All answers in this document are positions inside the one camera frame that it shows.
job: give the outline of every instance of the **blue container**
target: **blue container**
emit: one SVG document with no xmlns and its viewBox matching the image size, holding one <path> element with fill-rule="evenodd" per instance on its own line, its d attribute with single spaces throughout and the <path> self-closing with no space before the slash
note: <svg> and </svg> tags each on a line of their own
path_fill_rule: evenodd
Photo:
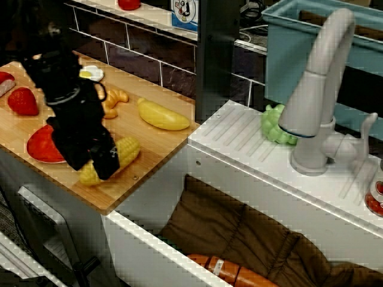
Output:
<svg viewBox="0 0 383 287">
<path fill-rule="evenodd" d="M 266 98 L 285 105 L 306 68 L 312 45 L 321 27 L 299 21 L 299 13 L 305 10 L 328 17 L 340 8 L 347 8 L 354 13 L 356 25 L 383 31 L 383 11 L 340 1 L 282 0 L 264 10 L 263 18 L 269 23 Z M 383 76 L 383 42 L 354 35 L 346 65 Z M 360 131 L 366 115 L 363 111 L 340 103 L 335 107 L 336 123 L 356 131 Z M 382 118 L 378 118 L 372 126 L 370 135 L 383 140 Z"/>
</svg>

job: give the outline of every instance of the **shelf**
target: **shelf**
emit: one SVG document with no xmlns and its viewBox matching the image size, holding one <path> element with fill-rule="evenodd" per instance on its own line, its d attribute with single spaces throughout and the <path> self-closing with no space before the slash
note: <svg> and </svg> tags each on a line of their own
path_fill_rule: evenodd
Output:
<svg viewBox="0 0 383 287">
<path fill-rule="evenodd" d="M 115 14 L 178 36 L 197 41 L 197 33 L 172 27 L 172 13 L 170 11 L 141 3 L 132 11 L 122 10 L 117 0 L 73 0 L 90 7 Z"/>
</svg>

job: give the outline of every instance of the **wooden countertop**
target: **wooden countertop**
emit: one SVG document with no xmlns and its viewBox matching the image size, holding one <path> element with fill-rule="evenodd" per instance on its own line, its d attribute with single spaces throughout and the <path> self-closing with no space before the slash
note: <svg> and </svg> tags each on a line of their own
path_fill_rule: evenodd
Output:
<svg viewBox="0 0 383 287">
<path fill-rule="evenodd" d="M 128 103 L 117 104 L 118 116 L 110 120 L 104 119 L 103 124 L 115 141 L 128 135 L 139 140 L 141 151 L 137 159 L 118 175 L 100 185 L 86 187 L 78 181 L 80 172 L 76 172 L 67 163 L 47 164 L 31 158 L 26 152 L 28 139 L 54 114 L 45 106 L 42 91 L 34 87 L 18 62 L 7 64 L 0 71 L 14 75 L 15 88 L 29 87 L 32 90 L 38 102 L 39 115 L 16 115 L 9 108 L 7 99 L 15 88 L 0 97 L 0 148 L 99 213 L 107 215 L 186 144 L 187 137 L 198 127 L 194 122 L 194 101 L 84 55 L 80 55 L 80 63 L 83 66 L 96 65 L 101 68 L 105 74 L 101 83 L 106 88 L 118 88 L 129 94 Z M 185 115 L 191 121 L 190 127 L 181 131 L 167 131 L 147 124 L 138 114 L 136 101 L 140 97 Z"/>
</svg>

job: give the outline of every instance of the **brown fabric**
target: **brown fabric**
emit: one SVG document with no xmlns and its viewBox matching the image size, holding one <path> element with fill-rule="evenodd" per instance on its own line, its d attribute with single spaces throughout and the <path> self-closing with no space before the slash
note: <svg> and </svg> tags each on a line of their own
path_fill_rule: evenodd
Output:
<svg viewBox="0 0 383 287">
<path fill-rule="evenodd" d="M 161 235 L 186 254 L 226 259 L 280 287 L 383 286 L 383 274 L 354 264 L 331 268 L 302 234 L 189 175 Z"/>
<path fill-rule="evenodd" d="M 299 20 L 302 22 L 307 22 L 307 23 L 313 24 L 313 25 L 323 26 L 323 24 L 327 20 L 327 18 L 320 16 L 318 14 L 314 14 L 314 13 L 309 12 L 309 11 L 302 10 L 299 13 Z M 378 41 L 383 41 L 383 31 L 363 27 L 360 25 L 356 25 L 355 35 L 363 36 L 363 37 L 378 40 Z"/>
</svg>

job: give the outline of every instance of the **toy tomato slice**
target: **toy tomato slice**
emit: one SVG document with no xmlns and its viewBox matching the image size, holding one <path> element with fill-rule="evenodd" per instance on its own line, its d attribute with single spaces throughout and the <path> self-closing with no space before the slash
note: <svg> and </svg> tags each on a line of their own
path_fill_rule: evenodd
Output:
<svg viewBox="0 0 383 287">
<path fill-rule="evenodd" d="M 54 145 L 52 132 L 53 128 L 48 124 L 35 132 L 28 140 L 27 152 L 32 158 L 43 163 L 63 163 L 65 159 Z"/>
</svg>

